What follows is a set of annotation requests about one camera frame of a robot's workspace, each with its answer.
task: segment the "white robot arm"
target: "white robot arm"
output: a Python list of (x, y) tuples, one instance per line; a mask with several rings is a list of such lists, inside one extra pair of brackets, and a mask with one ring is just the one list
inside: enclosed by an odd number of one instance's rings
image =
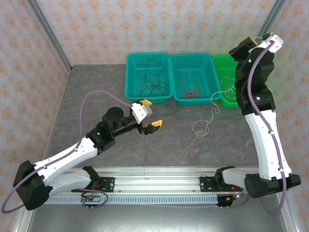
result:
[(72, 189), (95, 189), (100, 181), (92, 167), (63, 174), (80, 162), (93, 158), (115, 144), (115, 137), (135, 128), (139, 133), (152, 134), (159, 130), (162, 120), (144, 127), (142, 121), (152, 114), (147, 100), (132, 104), (130, 115), (124, 117), (121, 108), (112, 107), (103, 116), (102, 121), (77, 144), (45, 160), (31, 164), (29, 160), (19, 166), (13, 186), (24, 180), (25, 176), (37, 170), (33, 176), (21, 184), (16, 192), (27, 210), (33, 210), (44, 204), (50, 196)]
[[(253, 198), (282, 191), (283, 176), (285, 177), (287, 189), (297, 186), (301, 182), (299, 175), (292, 174), (283, 154), (277, 131), (275, 103), (271, 92), (265, 85), (267, 77), (274, 69), (272, 62), (274, 53), (282, 47), (282, 44), (283, 40), (278, 35), (266, 34), (259, 45), (252, 37), (248, 37), (239, 43), (238, 47), (229, 52), (234, 60), (238, 62), (235, 79), (236, 99), (253, 135), (259, 161), (259, 173), (251, 174), (235, 167), (225, 167), (218, 169), (215, 177), (218, 186), (222, 188), (225, 185), (241, 187), (246, 189)], [(248, 87), (248, 77), (253, 63), (258, 60), (264, 48), (269, 45), (270, 49), (265, 51), (260, 61), (257, 61), (258, 64), (251, 76), (251, 86)], [(251, 88), (253, 98), (251, 100), (248, 88)], [(252, 100), (273, 131), (269, 131), (261, 116), (257, 114), (252, 105)], [(278, 143), (282, 167), (279, 165), (279, 156), (277, 155), (273, 135)]]

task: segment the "patterned wallpaper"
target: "patterned wallpaper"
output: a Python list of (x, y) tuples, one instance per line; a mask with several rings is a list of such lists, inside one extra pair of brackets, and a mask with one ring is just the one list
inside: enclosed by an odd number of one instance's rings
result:
[(269, 77), (277, 107), (277, 122), (284, 154), (302, 184), (291, 190), (298, 216), (309, 231), (309, 2), (289, 0), (272, 31), (284, 45), (276, 53)]
[(73, 64), (134, 52), (226, 53), (257, 35), (275, 0), (38, 0)]
[[(43, 158), (67, 79), (25, 0), (0, 2), (0, 203), (20, 163)], [(21, 204), (17, 194), (7, 208)], [(0, 216), (12, 231), (17, 213)]]

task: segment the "white string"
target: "white string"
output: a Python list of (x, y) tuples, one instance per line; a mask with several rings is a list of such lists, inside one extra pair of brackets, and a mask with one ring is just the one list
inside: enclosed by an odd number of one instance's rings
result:
[[(223, 81), (223, 79), (224, 78), (227, 78), (227, 79), (229, 79), (229, 80), (231, 80), (231, 81), (235, 81), (235, 79), (233, 79), (233, 78), (229, 78), (228, 76), (224, 76), (224, 77), (222, 77), (222, 79), (221, 79), (221, 85), (222, 85), (222, 81)], [(229, 96), (227, 96), (227, 92), (225, 92), (225, 96), (226, 96), (226, 98), (229, 98), (230, 100), (236, 100), (236, 98), (230, 98)]]
[[(201, 138), (203, 138), (204, 136), (206, 136), (206, 135), (209, 133), (209, 130), (210, 130), (210, 129), (209, 129), (208, 125), (209, 125), (209, 124), (212, 122), (212, 120), (213, 120), (213, 110), (214, 110), (215, 114), (218, 114), (218, 113), (220, 112), (220, 108), (218, 107), (218, 105), (212, 101), (213, 96), (214, 96), (215, 94), (217, 94), (217, 93), (227, 93), (227, 92), (229, 92), (229, 91), (232, 91), (232, 88), (233, 88), (233, 87), (234, 87), (234, 84), (233, 84), (232, 87), (229, 88), (228, 90), (225, 90), (225, 91), (218, 91), (218, 92), (215, 92), (215, 93), (212, 94), (212, 96), (211, 96), (211, 103), (212, 103), (214, 106), (216, 106), (216, 108), (212, 108), (212, 109), (211, 109), (211, 120), (210, 120), (210, 121), (207, 121), (207, 120), (205, 120), (205, 119), (201, 119), (201, 120), (199, 120), (199, 121), (197, 121), (197, 122), (195, 122), (195, 123), (193, 124), (192, 130), (193, 130), (193, 132), (194, 132), (194, 135), (196, 136), (195, 139), (201, 139)], [(205, 131), (203, 131), (203, 130), (195, 131), (195, 130), (194, 130), (194, 126), (195, 126), (197, 123), (199, 123), (199, 122), (206, 122)]]

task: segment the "purple cable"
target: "purple cable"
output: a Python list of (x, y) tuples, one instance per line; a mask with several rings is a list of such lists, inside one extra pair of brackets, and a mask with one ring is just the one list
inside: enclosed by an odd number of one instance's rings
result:
[(259, 108), (256, 106), (254, 100), (253, 100), (253, 96), (252, 96), (252, 91), (251, 91), (251, 83), (252, 83), (252, 78), (253, 78), (253, 74), (254, 71), (256, 69), (257, 64), (260, 62), (260, 60), (262, 59), (262, 57), (266, 54), (266, 52), (271, 48), (271, 46), (274, 44), (275, 42), (270, 41), (270, 45), (268, 45), (262, 52), (261, 54), (257, 57), (256, 61), (254, 62), (250, 73), (249, 73), (249, 77), (248, 77), (248, 96), (249, 96), (249, 100), (251, 102), (252, 107), (255, 109), (255, 111), (257, 112), (257, 114), (261, 117), (261, 119), (263, 120), (263, 122), (265, 123), (265, 125), (267, 126), (269, 133), (271, 134), (271, 137), (274, 141), (275, 144), (275, 148), (276, 148), (276, 152), (277, 152), (277, 156), (278, 156), (278, 162), (279, 162), (279, 168), (280, 168), (280, 172), (281, 172), (281, 177), (282, 177), (282, 183), (283, 183), (283, 188), (282, 188), (282, 197), (279, 203), (278, 208), (275, 211), (270, 211), (266, 208), (266, 204), (263, 202), (262, 198), (260, 198), (261, 203), (263, 205), (263, 207), (265, 208), (265, 210), (271, 214), (271, 215), (276, 215), (278, 213), (280, 213), (282, 207), (283, 207), (283, 203), (285, 200), (285, 195), (286, 195), (286, 179), (285, 179), (285, 175), (284, 175), (284, 171), (283, 171), (283, 164), (282, 164), (282, 160), (281, 160), (281, 154), (280, 154), (280, 149), (279, 149), (279, 145), (278, 145), (278, 141), (277, 138), (273, 132), (273, 129), (271, 128), (270, 124), (267, 122), (266, 118), (262, 115), (261, 111), (259, 110)]
[[(103, 205), (108, 201), (108, 195), (107, 195), (105, 192), (103, 192), (103, 191), (95, 190), (95, 189), (85, 189), (85, 188), (79, 188), (78, 190), (79, 190), (79, 191), (83, 191), (83, 192), (92, 192), (92, 193), (94, 193), (94, 192), (99, 192), (99, 193), (102, 193), (102, 194), (104, 194), (104, 195), (106, 196), (106, 199), (105, 199), (105, 201), (104, 201), (103, 203), (98, 204), (97, 206), (92, 207), (92, 209), (99, 208), (99, 207), (103, 206)], [(89, 197), (91, 196), (91, 194), (90, 194), (87, 198), (85, 198), (85, 199), (83, 200), (83, 207), (86, 208), (86, 209), (87, 209), (87, 206), (85, 205), (85, 202), (86, 202), (87, 199), (89, 199)]]
[[(120, 102), (121, 104), (123, 104), (123, 105), (129, 106), (129, 107), (132, 106), (132, 105), (130, 105), (130, 104), (128, 104), (128, 103), (125, 103), (124, 101), (120, 100), (119, 98), (117, 98), (116, 96), (114, 96), (113, 94), (111, 94), (111, 93), (109, 93), (109, 92), (107, 92), (107, 91), (105, 91), (105, 90), (100, 90), (100, 89), (98, 89), (98, 90), (93, 90), (93, 91), (87, 93), (86, 96), (84, 97), (83, 101), (82, 101), (81, 109), (80, 109), (80, 112), (79, 112), (80, 138), (79, 138), (78, 143), (76, 144), (76, 147), (75, 147), (72, 151), (70, 151), (68, 154), (66, 154), (66, 155), (64, 155), (64, 156), (62, 156), (62, 157), (60, 157), (60, 158), (58, 158), (58, 159), (56, 159), (56, 160), (54, 160), (54, 161), (51, 161), (51, 162), (47, 163), (46, 166), (45, 166), (46, 168), (47, 168), (48, 166), (50, 166), (50, 165), (52, 165), (52, 164), (54, 164), (54, 163), (56, 163), (56, 162), (62, 160), (62, 159), (68, 157), (70, 154), (72, 154), (72, 153), (80, 146), (80, 144), (81, 144), (81, 142), (82, 142), (82, 139), (83, 139), (83, 126), (82, 126), (82, 119), (83, 119), (83, 116), (82, 116), (82, 114), (83, 114), (84, 103), (85, 103), (86, 99), (89, 97), (89, 95), (94, 94), (94, 93), (105, 93), (105, 94), (109, 95), (110, 97), (114, 98), (115, 100), (119, 101), (119, 102)], [(16, 211), (16, 210), (18, 210), (18, 209), (20, 209), (21, 207), (24, 206), (24, 204), (21, 204), (20, 206), (14, 208), (14, 209), (5, 210), (5, 206), (6, 206), (7, 202), (9, 201), (9, 199), (11, 198), (11, 196), (13, 195), (13, 193), (14, 193), (25, 181), (27, 181), (30, 177), (32, 177), (34, 174), (36, 174), (37, 172), (39, 172), (39, 171), (42, 170), (43, 168), (44, 168), (44, 167), (42, 166), (42, 167), (40, 167), (40, 168), (34, 170), (34, 171), (31, 172), (30, 174), (28, 174), (24, 179), (22, 179), (22, 180), (10, 191), (10, 193), (9, 193), (9, 194), (7, 195), (7, 197), (4, 199), (3, 204), (2, 204), (2, 206), (1, 206), (1, 212), (2, 212), (3, 214), (12, 213), (12, 212), (14, 212), (14, 211)]]

